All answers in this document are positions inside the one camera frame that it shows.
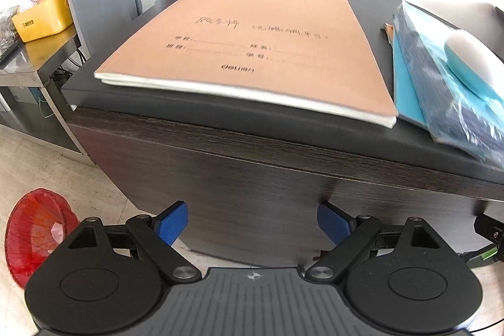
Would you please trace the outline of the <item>blue plastic bag stack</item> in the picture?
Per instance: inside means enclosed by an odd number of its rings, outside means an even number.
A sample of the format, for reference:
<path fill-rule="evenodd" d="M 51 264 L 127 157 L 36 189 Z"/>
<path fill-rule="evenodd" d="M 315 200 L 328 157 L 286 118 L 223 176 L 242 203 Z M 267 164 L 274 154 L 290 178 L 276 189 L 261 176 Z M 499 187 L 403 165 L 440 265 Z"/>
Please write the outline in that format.
<path fill-rule="evenodd" d="M 399 117 L 433 141 L 503 167 L 503 99 L 473 93 L 453 72 L 445 46 L 455 29 L 403 1 L 386 26 L 392 48 L 394 103 Z"/>

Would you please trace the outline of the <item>metal side table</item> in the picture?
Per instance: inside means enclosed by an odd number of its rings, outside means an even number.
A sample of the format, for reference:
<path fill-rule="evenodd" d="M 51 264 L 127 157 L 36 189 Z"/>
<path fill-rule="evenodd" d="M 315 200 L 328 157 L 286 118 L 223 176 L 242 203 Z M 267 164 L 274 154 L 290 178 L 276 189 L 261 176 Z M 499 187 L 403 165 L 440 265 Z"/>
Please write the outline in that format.
<path fill-rule="evenodd" d="M 61 93 L 70 72 L 62 65 L 79 51 L 74 26 L 20 42 L 1 60 L 1 126 L 86 162 L 90 158 L 67 125 L 73 109 Z"/>

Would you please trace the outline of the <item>yellow plastic box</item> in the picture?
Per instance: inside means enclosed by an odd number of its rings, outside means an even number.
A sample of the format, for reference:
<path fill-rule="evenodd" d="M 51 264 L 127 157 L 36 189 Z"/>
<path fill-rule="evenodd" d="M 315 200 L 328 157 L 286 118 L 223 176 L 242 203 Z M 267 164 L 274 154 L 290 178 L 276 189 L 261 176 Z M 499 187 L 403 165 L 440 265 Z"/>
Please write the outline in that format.
<path fill-rule="evenodd" d="M 23 43 L 59 34 L 73 24 L 67 0 L 44 0 L 11 20 Z"/>

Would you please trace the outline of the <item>white round container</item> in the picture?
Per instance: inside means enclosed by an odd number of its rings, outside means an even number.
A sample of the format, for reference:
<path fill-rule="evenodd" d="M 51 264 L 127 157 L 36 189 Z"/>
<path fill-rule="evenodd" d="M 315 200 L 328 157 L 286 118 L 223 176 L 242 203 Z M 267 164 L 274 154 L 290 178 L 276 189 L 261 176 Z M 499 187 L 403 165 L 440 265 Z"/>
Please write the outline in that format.
<path fill-rule="evenodd" d="M 475 36 L 455 30 L 444 44 L 449 69 L 475 95 L 503 102 L 503 62 Z"/>

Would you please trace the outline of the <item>brown notebook on desk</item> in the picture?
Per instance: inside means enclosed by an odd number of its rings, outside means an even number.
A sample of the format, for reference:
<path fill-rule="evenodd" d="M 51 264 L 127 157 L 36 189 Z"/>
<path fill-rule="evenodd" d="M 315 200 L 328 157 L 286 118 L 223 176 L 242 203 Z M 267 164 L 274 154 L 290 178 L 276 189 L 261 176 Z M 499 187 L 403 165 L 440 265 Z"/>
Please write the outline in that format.
<path fill-rule="evenodd" d="M 94 76 L 110 85 L 253 100 L 386 128 L 398 115 L 348 0 L 177 0 Z"/>

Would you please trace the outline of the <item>black desk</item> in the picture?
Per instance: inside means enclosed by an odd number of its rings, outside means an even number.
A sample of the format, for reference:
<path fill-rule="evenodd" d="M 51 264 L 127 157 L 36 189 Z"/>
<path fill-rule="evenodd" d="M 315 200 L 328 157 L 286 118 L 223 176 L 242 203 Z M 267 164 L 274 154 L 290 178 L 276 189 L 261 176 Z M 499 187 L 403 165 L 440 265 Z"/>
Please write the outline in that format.
<path fill-rule="evenodd" d="M 310 112 L 288 106 L 235 100 L 220 96 L 110 86 L 94 71 L 129 36 L 177 0 L 162 0 L 116 34 L 62 88 L 67 102 L 184 124 L 267 137 L 315 147 L 395 161 L 501 183 L 503 170 L 432 140 L 430 134 L 398 120 L 387 129 L 352 118 Z"/>

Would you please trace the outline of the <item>red waste bin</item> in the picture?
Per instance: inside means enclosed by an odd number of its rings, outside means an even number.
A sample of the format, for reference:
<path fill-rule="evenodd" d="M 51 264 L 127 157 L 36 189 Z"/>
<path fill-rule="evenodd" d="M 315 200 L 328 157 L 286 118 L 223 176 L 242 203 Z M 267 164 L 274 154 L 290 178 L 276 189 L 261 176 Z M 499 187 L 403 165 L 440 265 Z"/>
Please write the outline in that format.
<path fill-rule="evenodd" d="M 60 194 L 37 188 L 15 205 L 5 229 L 4 253 L 14 282 L 25 288 L 37 268 L 79 225 Z"/>

